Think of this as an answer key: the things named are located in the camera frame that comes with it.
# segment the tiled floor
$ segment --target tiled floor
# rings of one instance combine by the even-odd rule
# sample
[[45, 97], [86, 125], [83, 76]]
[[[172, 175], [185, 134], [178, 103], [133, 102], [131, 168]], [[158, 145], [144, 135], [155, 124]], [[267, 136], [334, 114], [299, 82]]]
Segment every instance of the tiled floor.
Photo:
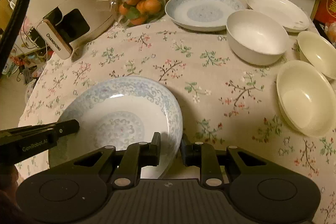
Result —
[[16, 72], [11, 77], [0, 78], [0, 130], [17, 127], [19, 119], [26, 107], [26, 86], [16, 81]]

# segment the black hose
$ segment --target black hose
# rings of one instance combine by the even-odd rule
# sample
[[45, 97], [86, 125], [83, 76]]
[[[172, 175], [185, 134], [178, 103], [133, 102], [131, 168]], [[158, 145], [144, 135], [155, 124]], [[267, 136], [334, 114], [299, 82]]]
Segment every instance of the black hose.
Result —
[[3, 70], [7, 58], [14, 46], [22, 23], [25, 19], [30, 0], [17, 0], [13, 14], [0, 40], [0, 72]]

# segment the midea logo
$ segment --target midea logo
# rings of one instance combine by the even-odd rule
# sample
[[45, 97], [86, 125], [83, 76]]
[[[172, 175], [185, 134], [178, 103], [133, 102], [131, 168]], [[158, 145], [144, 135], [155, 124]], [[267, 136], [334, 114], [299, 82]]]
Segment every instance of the midea logo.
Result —
[[61, 48], [57, 45], [56, 41], [50, 36], [50, 33], [47, 33], [47, 37], [55, 45], [56, 49], [58, 49], [60, 51]]
[[22, 151], [26, 152], [26, 151], [31, 150], [33, 148], [39, 147], [39, 146], [41, 146], [45, 143], [48, 143], [47, 139], [44, 139], [43, 141], [40, 141], [38, 143], [32, 143], [30, 146], [24, 146], [24, 147], [22, 147]]

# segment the floral tablecloth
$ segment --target floral tablecloth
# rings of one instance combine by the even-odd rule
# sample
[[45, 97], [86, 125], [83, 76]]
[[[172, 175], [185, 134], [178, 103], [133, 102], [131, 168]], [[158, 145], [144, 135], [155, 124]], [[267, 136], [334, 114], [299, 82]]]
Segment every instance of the floral tablecloth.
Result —
[[[311, 23], [310, 30], [316, 29]], [[177, 98], [184, 132], [216, 149], [237, 145], [310, 177], [322, 200], [314, 221], [336, 222], [336, 129], [325, 138], [293, 132], [278, 108], [276, 75], [280, 66], [299, 59], [297, 34], [276, 64], [251, 66], [231, 51], [226, 31], [200, 34], [179, 28], [168, 17], [121, 29], [112, 26], [77, 49], [72, 58], [48, 61], [19, 126], [58, 120], [66, 107], [91, 86], [125, 75], [141, 75], [165, 85]], [[23, 178], [48, 168], [44, 152], [17, 165]], [[198, 177], [179, 159], [167, 176]]]

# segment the glass jar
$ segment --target glass jar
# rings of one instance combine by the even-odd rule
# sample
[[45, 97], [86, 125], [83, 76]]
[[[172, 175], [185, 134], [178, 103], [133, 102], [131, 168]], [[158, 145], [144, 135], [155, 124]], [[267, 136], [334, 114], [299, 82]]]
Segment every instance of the glass jar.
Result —
[[166, 0], [111, 0], [115, 20], [123, 27], [154, 22], [165, 13]]

